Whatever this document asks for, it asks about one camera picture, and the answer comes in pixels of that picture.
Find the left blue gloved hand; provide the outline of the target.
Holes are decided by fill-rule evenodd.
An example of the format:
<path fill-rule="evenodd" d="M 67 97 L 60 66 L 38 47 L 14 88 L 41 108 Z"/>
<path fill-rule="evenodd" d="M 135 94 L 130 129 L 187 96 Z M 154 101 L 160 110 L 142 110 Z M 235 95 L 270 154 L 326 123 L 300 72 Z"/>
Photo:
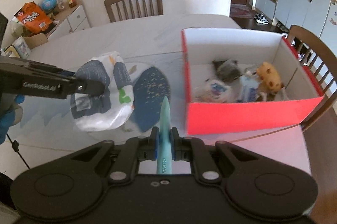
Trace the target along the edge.
<path fill-rule="evenodd" d="M 23 109 L 20 106 L 25 100 L 25 96 L 17 95 L 14 99 L 14 105 L 5 114 L 1 115 L 0 125 L 0 144 L 6 140 L 6 134 L 11 126 L 19 123 L 23 116 Z"/>

